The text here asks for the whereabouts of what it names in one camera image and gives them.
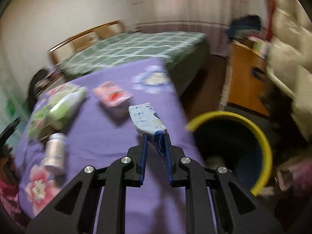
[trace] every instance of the wooden floor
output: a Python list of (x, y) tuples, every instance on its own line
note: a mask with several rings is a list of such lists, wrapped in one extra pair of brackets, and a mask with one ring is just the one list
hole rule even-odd
[(226, 68), (227, 59), (211, 55), (199, 71), (180, 97), (188, 120), (218, 109)]

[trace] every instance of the striped curtain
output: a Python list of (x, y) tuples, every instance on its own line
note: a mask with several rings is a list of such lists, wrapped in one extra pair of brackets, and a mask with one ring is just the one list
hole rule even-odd
[(225, 30), (235, 18), (259, 14), (259, 1), (132, 0), (132, 5), (138, 30), (203, 32), (208, 36), (211, 53), (226, 56), (229, 44)]

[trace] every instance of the silver screw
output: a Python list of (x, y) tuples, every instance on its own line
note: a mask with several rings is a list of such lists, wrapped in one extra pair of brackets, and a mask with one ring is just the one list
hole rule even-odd
[(181, 158), (181, 162), (182, 163), (190, 163), (191, 159), (189, 159), (189, 158)]
[(85, 167), (84, 171), (85, 171), (85, 173), (91, 173), (94, 171), (94, 168), (92, 166), (87, 166), (87, 167)]
[(220, 166), (220, 167), (218, 167), (218, 172), (221, 173), (221, 174), (227, 173), (227, 168), (223, 167), (223, 166)]
[(129, 158), (129, 157), (123, 157), (121, 159), (121, 162), (123, 162), (123, 163), (129, 163), (130, 161), (131, 161), (131, 158)]

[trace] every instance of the yellow ring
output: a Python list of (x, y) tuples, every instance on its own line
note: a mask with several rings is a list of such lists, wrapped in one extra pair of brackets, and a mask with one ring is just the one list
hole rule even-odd
[(264, 135), (262, 130), (252, 121), (241, 115), (231, 112), (214, 111), (201, 114), (192, 119), (186, 125), (186, 129), (191, 132), (194, 132), (201, 124), (213, 118), (230, 118), (231, 120), (237, 121), (246, 126), (257, 138), (262, 151), (262, 169), (256, 184), (254, 184), (254, 186), (250, 189), (250, 192), (254, 196), (258, 196), (259, 192), (268, 183), (272, 171), (272, 162), (273, 162), (272, 151), (266, 136)]

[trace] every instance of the wooden headboard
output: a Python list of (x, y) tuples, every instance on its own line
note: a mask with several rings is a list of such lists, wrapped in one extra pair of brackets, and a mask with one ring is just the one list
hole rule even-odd
[(121, 21), (109, 22), (70, 37), (55, 47), (52, 47), (48, 51), (48, 55), (54, 65), (56, 65), (71, 57), (73, 54), (92, 46), (100, 39), (106, 39), (124, 32), (126, 32), (126, 30)]

